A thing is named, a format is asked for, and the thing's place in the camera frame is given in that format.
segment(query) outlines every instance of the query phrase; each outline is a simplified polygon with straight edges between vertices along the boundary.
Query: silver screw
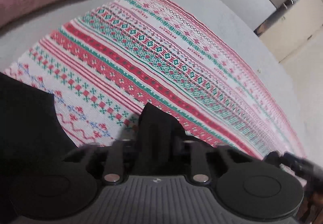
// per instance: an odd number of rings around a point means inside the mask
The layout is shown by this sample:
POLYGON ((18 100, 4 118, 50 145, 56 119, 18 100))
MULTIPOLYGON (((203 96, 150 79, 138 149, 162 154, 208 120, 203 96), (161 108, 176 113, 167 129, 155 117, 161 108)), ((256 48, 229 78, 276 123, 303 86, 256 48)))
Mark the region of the silver screw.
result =
POLYGON ((107 174, 104 176, 104 180, 108 182, 117 182, 120 179, 120 176, 117 174, 107 174))
POLYGON ((209 177, 207 175, 197 174, 197 175, 194 175, 193 179, 196 182, 204 183, 204 182, 207 182, 209 180, 209 177))

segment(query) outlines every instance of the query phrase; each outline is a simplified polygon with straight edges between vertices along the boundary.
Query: beige floor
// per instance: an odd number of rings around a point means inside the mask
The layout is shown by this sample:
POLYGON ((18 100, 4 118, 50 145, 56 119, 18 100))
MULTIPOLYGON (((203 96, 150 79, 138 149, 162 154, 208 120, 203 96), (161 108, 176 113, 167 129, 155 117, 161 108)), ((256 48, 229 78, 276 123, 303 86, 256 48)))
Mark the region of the beige floor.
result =
POLYGON ((300 103, 308 158, 323 166, 323 28, 281 64, 300 103))

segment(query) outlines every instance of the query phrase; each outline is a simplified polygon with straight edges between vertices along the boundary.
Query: gray ribbed plate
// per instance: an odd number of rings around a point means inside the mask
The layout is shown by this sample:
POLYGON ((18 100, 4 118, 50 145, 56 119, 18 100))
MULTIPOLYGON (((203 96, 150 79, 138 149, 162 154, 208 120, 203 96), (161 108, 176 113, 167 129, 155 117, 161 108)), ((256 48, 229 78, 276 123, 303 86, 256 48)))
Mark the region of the gray ribbed plate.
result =
MULTIPOLYGON (((63 220, 19 217, 13 224, 254 224, 222 208, 206 187, 193 186, 183 176, 130 176, 105 187, 83 212, 63 220)), ((293 218, 276 224, 297 224, 293 218)))

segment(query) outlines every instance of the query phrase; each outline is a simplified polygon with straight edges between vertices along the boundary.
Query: black robotic device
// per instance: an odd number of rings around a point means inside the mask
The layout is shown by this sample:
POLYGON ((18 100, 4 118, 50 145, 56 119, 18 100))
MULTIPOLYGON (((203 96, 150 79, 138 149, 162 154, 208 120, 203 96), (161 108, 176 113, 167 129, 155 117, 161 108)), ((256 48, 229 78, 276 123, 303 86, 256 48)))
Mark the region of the black robotic device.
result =
POLYGON ((10 223, 297 223, 302 186, 275 163, 188 136, 147 103, 135 140, 85 145, 19 172, 10 223))

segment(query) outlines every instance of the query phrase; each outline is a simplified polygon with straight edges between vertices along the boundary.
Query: black round cover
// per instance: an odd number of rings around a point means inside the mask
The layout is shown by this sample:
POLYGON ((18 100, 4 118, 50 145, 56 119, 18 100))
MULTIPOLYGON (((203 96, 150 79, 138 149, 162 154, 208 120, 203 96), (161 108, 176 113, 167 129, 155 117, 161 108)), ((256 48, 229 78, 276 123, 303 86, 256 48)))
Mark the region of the black round cover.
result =
POLYGON ((95 197, 97 183, 81 164, 55 162, 17 177, 10 189, 16 211, 33 219, 72 215, 95 197))
POLYGON ((303 199, 295 177, 263 162, 236 164, 219 178, 216 193, 232 212, 266 221, 292 216, 303 199))

